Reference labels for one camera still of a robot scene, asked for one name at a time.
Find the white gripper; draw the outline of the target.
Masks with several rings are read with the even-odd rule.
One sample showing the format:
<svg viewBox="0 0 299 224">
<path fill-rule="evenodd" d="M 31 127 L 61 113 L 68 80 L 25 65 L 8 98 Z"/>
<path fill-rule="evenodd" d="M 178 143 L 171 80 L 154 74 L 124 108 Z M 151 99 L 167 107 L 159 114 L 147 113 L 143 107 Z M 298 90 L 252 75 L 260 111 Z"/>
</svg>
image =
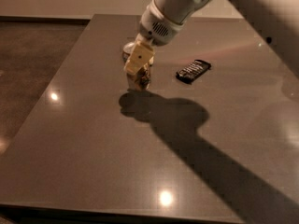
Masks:
<svg viewBox="0 0 299 224">
<path fill-rule="evenodd" d="M 169 1 L 152 0 L 141 16 L 139 35 L 125 63 L 124 71 L 134 76 L 154 56 L 155 46 L 168 44 L 183 28 L 187 10 Z"/>
</svg>

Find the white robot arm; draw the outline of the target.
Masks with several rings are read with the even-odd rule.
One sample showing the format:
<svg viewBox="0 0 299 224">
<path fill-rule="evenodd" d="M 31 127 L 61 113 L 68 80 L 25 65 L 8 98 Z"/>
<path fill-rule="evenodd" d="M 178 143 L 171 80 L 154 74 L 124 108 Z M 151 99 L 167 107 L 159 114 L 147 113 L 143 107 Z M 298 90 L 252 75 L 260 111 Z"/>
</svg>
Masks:
<svg viewBox="0 0 299 224">
<path fill-rule="evenodd" d="M 124 70 L 135 75 L 187 19 L 212 0 L 151 0 Z M 227 0 L 294 73 L 299 73 L 299 0 Z"/>
</svg>

